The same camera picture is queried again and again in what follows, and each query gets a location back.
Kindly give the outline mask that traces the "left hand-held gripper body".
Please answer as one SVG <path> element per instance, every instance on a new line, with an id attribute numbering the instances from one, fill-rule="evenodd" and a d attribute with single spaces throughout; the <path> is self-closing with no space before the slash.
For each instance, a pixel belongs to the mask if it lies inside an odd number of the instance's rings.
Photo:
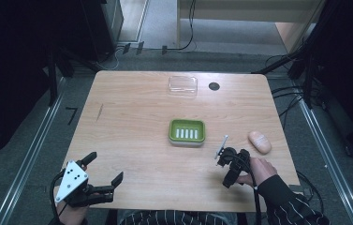
<path id="1" fill-rule="evenodd" d="M 71 207 L 84 207 L 113 201 L 113 186 L 94 187 L 88 183 L 89 175 L 75 161 L 70 160 L 54 197 L 56 203 L 65 202 Z"/>

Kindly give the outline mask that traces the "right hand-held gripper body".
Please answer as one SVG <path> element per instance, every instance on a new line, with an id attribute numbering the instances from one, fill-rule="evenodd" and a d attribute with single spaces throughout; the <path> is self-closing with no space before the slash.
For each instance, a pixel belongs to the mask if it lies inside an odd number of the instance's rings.
<path id="1" fill-rule="evenodd" d="M 234 185 L 241 172 L 250 173 L 250 154 L 241 149 L 237 152 L 233 147 L 226 147 L 228 135 L 224 136 L 220 148 L 215 152 L 214 158 L 221 167 L 228 165 L 228 172 L 223 180 L 223 186 L 230 188 Z"/>

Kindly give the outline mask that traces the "pink soap bar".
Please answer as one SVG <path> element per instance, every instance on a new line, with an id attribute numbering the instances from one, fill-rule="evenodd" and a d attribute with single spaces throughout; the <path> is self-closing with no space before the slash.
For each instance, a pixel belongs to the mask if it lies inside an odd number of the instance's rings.
<path id="1" fill-rule="evenodd" d="M 272 150 L 271 142 L 259 131 L 251 131 L 248 134 L 248 140 L 262 155 L 266 155 Z"/>

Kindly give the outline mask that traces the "green soap dish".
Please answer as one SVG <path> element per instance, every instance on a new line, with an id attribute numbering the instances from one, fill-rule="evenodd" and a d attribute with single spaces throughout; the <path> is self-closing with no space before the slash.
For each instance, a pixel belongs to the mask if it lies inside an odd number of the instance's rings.
<path id="1" fill-rule="evenodd" d="M 178 146 L 201 146 L 206 127 L 200 120 L 173 119 L 169 122 L 169 141 Z"/>

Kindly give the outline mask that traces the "person's right hand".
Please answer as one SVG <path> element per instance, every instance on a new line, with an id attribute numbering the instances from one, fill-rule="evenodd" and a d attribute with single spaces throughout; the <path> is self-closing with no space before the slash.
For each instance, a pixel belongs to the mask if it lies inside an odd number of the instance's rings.
<path id="1" fill-rule="evenodd" d="M 277 175 L 277 170 L 264 158 L 250 158 L 251 172 L 247 175 L 240 175 L 237 183 L 244 183 L 251 187 L 258 187 L 270 177 Z"/>

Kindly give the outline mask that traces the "person's left hand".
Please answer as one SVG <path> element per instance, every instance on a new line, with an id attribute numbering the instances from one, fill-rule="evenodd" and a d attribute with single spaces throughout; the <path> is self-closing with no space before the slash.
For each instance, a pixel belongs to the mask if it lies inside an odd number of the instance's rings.
<path id="1" fill-rule="evenodd" d="M 66 202 L 59 202 L 56 206 L 57 214 L 63 225 L 86 225 L 88 206 L 71 207 Z"/>

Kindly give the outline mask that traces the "person's striped clothing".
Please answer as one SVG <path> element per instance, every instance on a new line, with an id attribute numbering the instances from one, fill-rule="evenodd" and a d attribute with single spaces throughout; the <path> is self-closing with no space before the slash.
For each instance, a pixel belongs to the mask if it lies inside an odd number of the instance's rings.
<path id="1" fill-rule="evenodd" d="M 121 210 L 117 225 L 238 225 L 236 213 Z"/>

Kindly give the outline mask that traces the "black metal stand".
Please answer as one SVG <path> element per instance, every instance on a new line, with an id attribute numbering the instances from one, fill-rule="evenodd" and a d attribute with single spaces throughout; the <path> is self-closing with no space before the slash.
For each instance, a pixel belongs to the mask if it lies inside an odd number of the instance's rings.
<path id="1" fill-rule="evenodd" d="M 268 74 L 275 69 L 284 66 L 285 64 L 291 62 L 292 66 L 287 71 L 287 76 L 291 80 L 297 80 L 302 74 L 305 74 L 305 79 L 303 82 L 303 101 L 306 106 L 311 109 L 311 94 L 312 94 L 312 83 L 313 83 L 313 56 L 312 49 L 316 44 L 317 33 L 312 31 L 306 40 L 298 47 L 298 49 L 292 53 L 283 55 L 279 60 L 266 66 L 265 68 L 253 71 L 253 74 Z"/>
<path id="2" fill-rule="evenodd" d="M 100 70 L 95 64 L 83 59 L 81 56 L 78 56 L 66 48 L 50 47 L 47 52 L 50 106 L 53 106 L 55 100 L 58 98 L 56 69 L 59 69 L 64 77 L 71 77 L 73 75 L 73 68 L 68 62 L 68 58 L 77 61 L 93 72 L 98 72 Z"/>

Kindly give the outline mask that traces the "clear plastic box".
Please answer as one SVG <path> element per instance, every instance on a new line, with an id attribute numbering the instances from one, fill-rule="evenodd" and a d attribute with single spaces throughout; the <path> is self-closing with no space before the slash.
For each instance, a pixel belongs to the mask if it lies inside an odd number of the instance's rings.
<path id="1" fill-rule="evenodd" d="M 198 92 L 198 79 L 186 76 L 171 76 L 168 91 L 172 95 L 195 96 Z"/>

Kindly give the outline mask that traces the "black computer tower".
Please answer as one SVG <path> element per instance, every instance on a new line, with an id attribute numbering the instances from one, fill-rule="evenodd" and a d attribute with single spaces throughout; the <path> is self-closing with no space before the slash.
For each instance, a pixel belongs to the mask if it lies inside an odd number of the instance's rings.
<path id="1" fill-rule="evenodd" d="M 81 0 L 90 38 L 94 46 L 94 59 L 113 55 L 124 23 L 120 0 Z"/>

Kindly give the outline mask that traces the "light wooden desk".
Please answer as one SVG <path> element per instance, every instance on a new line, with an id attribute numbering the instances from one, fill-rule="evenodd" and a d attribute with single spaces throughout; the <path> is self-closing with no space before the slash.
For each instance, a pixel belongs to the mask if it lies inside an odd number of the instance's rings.
<path id="1" fill-rule="evenodd" d="M 295 52 L 327 0 L 196 0 L 195 18 L 274 22 L 284 46 Z"/>

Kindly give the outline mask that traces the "aluminium floor rail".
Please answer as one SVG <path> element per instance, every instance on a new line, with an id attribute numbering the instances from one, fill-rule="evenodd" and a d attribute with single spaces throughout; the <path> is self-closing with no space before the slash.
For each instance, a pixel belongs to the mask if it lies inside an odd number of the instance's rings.
<path id="1" fill-rule="evenodd" d="M 55 98 L 53 104 L 45 112 L 44 118 L 38 127 L 35 137 L 32 140 L 22 161 L 22 164 L 18 169 L 18 172 L 16 173 L 10 188 L 7 191 L 7 195 L 5 196 L 5 199 L 3 200 L 0 207 L 0 225 L 8 224 L 14 208 L 19 201 L 27 179 L 37 161 L 41 147 L 51 128 L 54 117 L 57 114 L 60 104 L 63 100 L 66 84 L 67 79 L 61 78 L 57 85 L 58 96 Z"/>
<path id="2" fill-rule="evenodd" d="M 336 190 L 350 218 L 351 224 L 353 225 L 353 191 L 348 184 L 339 163 L 336 161 L 324 132 L 317 122 L 314 111 L 309 109 L 304 102 L 300 103 L 300 108 L 308 127 L 311 129 L 314 139 L 316 140 L 320 155 L 322 156 L 331 179 L 335 184 Z"/>

